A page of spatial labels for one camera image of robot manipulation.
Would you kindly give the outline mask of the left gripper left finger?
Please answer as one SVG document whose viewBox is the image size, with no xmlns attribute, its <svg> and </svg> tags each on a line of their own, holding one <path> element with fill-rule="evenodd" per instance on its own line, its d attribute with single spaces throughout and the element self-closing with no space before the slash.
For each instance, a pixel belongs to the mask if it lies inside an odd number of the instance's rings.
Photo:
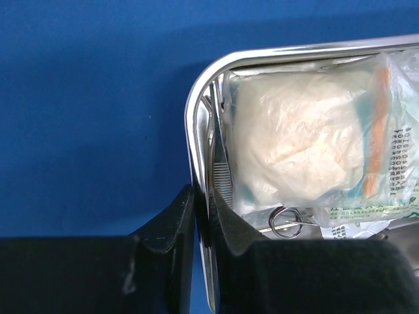
<svg viewBox="0 0 419 314">
<path fill-rule="evenodd" d="M 194 194 L 129 235 L 1 239 L 2 313 L 188 313 Z"/>
</svg>

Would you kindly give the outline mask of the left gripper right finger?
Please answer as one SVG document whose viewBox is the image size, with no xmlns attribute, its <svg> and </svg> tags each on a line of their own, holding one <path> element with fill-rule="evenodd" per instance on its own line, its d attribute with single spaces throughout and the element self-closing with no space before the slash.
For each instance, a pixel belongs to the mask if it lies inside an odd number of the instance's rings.
<svg viewBox="0 0 419 314">
<path fill-rule="evenodd" d="M 417 313 L 418 280 L 381 240 L 273 240 L 209 199 L 217 313 Z"/>
</svg>

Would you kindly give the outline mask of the beige gauze ball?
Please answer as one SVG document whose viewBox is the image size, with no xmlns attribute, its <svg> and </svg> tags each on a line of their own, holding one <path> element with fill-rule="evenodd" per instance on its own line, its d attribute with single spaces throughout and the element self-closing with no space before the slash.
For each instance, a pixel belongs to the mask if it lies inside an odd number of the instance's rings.
<svg viewBox="0 0 419 314">
<path fill-rule="evenodd" d="M 365 162 L 355 105 L 370 80 L 352 70 L 232 81 L 238 182 L 255 203 L 312 205 L 358 185 Z"/>
</svg>

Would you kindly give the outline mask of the metal instrument tray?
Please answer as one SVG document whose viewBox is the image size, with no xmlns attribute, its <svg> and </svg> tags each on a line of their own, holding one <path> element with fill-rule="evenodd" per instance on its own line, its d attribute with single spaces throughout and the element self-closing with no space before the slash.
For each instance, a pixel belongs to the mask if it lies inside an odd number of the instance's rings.
<svg viewBox="0 0 419 314">
<path fill-rule="evenodd" d="M 213 109 L 202 102 L 208 86 L 222 73 L 237 67 L 259 67 L 268 64 L 296 63 L 309 60 L 335 60 L 355 56 L 368 56 L 381 51 L 404 50 L 418 47 L 418 35 L 399 35 L 355 41 L 334 43 L 306 44 L 243 50 L 223 56 L 210 64 L 196 79 L 189 92 L 185 107 L 185 131 L 189 150 L 192 186 L 194 188 L 194 208 L 198 232 L 200 235 L 200 252 L 207 301 L 211 312 L 217 311 L 217 270 L 214 251 L 211 249 L 210 220 L 208 196 L 211 189 L 210 175 L 213 149 L 210 143 Z"/>
</svg>

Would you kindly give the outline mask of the blue surgical drape cloth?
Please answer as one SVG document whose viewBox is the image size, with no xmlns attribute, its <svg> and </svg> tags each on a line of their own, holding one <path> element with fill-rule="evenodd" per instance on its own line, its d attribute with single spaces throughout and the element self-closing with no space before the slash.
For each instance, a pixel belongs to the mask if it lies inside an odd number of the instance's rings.
<svg viewBox="0 0 419 314">
<path fill-rule="evenodd" d="M 417 32 L 417 1 L 2 1 L 1 239 L 127 236 L 195 197 L 185 104 L 221 56 Z"/>
</svg>

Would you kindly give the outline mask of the white packet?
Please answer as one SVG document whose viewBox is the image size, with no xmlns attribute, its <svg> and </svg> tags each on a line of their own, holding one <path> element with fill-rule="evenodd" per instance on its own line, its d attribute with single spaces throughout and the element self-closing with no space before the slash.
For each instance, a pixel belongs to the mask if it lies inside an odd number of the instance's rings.
<svg viewBox="0 0 419 314">
<path fill-rule="evenodd" d="M 385 230 L 392 220 L 348 223 L 331 228 L 320 228 L 324 239 L 368 239 Z"/>
</svg>

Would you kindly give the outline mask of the green suture packet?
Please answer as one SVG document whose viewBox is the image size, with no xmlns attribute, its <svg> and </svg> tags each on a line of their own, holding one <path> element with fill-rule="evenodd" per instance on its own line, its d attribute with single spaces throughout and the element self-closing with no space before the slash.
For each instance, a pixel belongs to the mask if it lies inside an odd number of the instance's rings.
<svg viewBox="0 0 419 314">
<path fill-rule="evenodd" d="M 374 58 L 373 103 L 361 113 L 367 168 L 355 203 L 315 208 L 322 227 L 418 214 L 418 50 Z"/>
</svg>

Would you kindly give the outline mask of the steel forceps in tray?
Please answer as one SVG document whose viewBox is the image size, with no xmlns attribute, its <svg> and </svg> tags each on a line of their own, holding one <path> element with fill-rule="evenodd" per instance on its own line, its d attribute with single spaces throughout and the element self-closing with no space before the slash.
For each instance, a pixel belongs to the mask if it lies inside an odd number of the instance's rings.
<svg viewBox="0 0 419 314">
<path fill-rule="evenodd" d="M 206 153 L 207 191 L 216 189 L 230 209 L 233 209 L 232 177 L 228 165 L 223 122 L 221 118 L 221 89 L 219 79 L 213 80 L 206 89 L 209 94 L 201 100 L 209 113 L 208 145 Z"/>
</svg>

